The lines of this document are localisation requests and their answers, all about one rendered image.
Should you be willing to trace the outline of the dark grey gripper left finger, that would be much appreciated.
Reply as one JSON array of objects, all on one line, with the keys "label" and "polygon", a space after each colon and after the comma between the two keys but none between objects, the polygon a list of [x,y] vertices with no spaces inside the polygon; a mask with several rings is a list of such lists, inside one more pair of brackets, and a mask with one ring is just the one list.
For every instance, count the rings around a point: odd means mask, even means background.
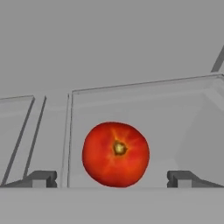
[{"label": "dark grey gripper left finger", "polygon": [[4,185],[21,188],[56,188],[56,171],[33,171],[27,177]]}]

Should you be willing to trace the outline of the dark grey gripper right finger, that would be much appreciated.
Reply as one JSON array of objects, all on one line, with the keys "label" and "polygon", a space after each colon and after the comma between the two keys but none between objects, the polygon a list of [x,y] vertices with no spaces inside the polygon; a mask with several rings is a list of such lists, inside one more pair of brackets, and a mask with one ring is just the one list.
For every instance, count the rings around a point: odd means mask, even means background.
[{"label": "dark grey gripper right finger", "polygon": [[167,187],[173,188],[224,188],[224,185],[201,179],[191,171],[168,171],[167,179]]}]

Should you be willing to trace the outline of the clear fridge drawer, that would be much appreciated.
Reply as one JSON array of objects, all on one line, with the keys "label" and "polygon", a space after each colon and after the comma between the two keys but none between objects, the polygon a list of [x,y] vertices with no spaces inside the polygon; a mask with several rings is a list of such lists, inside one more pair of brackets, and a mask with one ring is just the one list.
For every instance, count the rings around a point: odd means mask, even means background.
[{"label": "clear fridge drawer", "polygon": [[0,98],[0,187],[28,176],[46,97]]},{"label": "clear fridge drawer", "polygon": [[127,123],[150,146],[150,163],[136,187],[164,187],[167,173],[185,170],[224,186],[224,75],[213,74],[117,87],[74,90],[69,99],[64,187],[96,187],[81,150],[104,122]]}]

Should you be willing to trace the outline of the red tomato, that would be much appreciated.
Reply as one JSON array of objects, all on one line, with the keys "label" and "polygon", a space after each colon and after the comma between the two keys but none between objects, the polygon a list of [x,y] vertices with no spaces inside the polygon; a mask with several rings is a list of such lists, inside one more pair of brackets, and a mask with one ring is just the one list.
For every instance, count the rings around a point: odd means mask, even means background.
[{"label": "red tomato", "polygon": [[87,134],[82,163],[96,182],[109,187],[129,187],[145,174],[150,147],[143,134],[122,122],[103,122]]}]

